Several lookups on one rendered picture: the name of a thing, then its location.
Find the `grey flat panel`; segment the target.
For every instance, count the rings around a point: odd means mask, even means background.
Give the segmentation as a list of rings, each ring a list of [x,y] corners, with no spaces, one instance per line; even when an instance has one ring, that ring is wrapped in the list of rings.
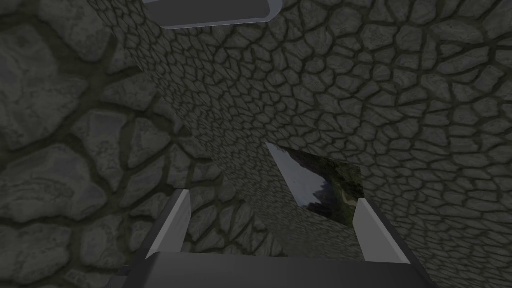
[[[166,30],[269,22],[283,0],[142,0],[148,17]]]

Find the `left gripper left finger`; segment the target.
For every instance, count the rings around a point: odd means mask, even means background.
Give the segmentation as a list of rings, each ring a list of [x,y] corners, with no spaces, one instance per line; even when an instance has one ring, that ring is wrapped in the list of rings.
[[[179,253],[192,217],[190,191],[182,189],[168,200],[137,251],[138,260],[157,252]]]

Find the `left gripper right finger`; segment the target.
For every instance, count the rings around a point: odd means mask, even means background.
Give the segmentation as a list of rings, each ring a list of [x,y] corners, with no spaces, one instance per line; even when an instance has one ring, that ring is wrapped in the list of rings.
[[[371,201],[358,199],[352,225],[365,261],[423,268],[398,232]]]

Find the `landscape picture on wall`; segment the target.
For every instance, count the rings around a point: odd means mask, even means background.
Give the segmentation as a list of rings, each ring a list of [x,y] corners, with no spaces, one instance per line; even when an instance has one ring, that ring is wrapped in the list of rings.
[[[365,196],[359,167],[273,143],[266,145],[299,207],[354,227],[358,200]]]

